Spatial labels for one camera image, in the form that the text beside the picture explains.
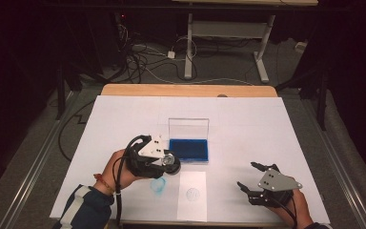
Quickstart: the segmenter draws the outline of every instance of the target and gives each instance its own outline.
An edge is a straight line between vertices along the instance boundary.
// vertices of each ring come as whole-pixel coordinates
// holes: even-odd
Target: person's left hand
[[[115,183],[114,183],[113,173],[115,174],[115,177],[117,177],[118,167],[119,167],[120,161],[121,161],[121,159],[119,159],[119,158],[122,157],[123,154],[124,154],[124,150],[119,150],[119,151],[113,153],[112,157],[110,158],[109,162],[107,163],[107,165],[105,167],[105,170],[103,171],[103,174],[102,174],[103,179],[105,180],[105,182],[108,183],[109,186],[113,188],[113,190],[115,190]],[[119,159],[119,160],[115,163],[114,171],[113,171],[112,166],[113,166],[114,162],[117,159]],[[127,168],[127,164],[124,161],[123,168],[121,170],[121,176],[120,176],[121,189],[127,188],[134,181],[142,179],[142,178],[144,178],[144,177],[134,176],[132,174],[132,172]],[[96,188],[97,190],[99,190],[100,192],[106,194],[106,195],[110,195],[110,191],[100,181],[97,181],[93,185],[93,187]]]

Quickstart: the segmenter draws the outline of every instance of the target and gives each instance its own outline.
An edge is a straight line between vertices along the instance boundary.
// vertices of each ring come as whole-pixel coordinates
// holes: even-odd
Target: blue ink pad
[[[169,150],[182,162],[208,162],[207,139],[170,139]]]

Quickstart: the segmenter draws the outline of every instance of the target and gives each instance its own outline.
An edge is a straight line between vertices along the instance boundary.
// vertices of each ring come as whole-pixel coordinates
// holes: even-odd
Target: round stamp
[[[195,188],[191,188],[187,191],[186,198],[189,201],[196,201],[200,198],[200,192]]]

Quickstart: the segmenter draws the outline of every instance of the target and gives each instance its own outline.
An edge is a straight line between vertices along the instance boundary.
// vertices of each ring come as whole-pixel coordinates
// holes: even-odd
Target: dark background
[[[315,16],[280,15],[271,40],[280,42],[292,37],[304,41],[314,33],[294,77],[329,59],[329,89],[366,162],[366,1],[319,4],[353,7],[347,14],[325,14],[319,18],[319,25]],[[126,15],[132,31],[166,45],[186,30],[185,13]],[[38,1],[0,0],[0,176],[29,126],[47,106],[60,65],[71,61],[90,72],[101,73],[103,66],[110,66],[119,58],[112,16],[109,12],[73,12],[65,18],[59,11],[41,7]],[[67,72],[70,75],[66,77],[72,79],[72,73]],[[294,86],[315,92],[318,77],[311,75]]]

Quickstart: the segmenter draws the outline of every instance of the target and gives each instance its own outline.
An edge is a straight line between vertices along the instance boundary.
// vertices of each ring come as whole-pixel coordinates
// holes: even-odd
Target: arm
[[[298,189],[293,190],[293,201],[287,204],[287,208],[296,216],[297,227],[296,229],[328,229],[325,225],[320,225],[319,223],[314,223],[309,209],[307,200],[301,191]],[[294,221],[290,215],[282,208],[270,208],[269,209],[278,214],[283,221],[290,227],[294,227]]]
[[[79,185],[67,201],[64,213],[53,228],[104,228],[111,214],[111,205],[114,197],[110,189],[115,189],[112,166],[123,156],[124,150],[112,154],[107,163],[102,178],[97,180],[92,187]],[[120,161],[114,166],[117,173]],[[142,177],[135,177],[124,165],[121,172],[120,184],[124,189]]]

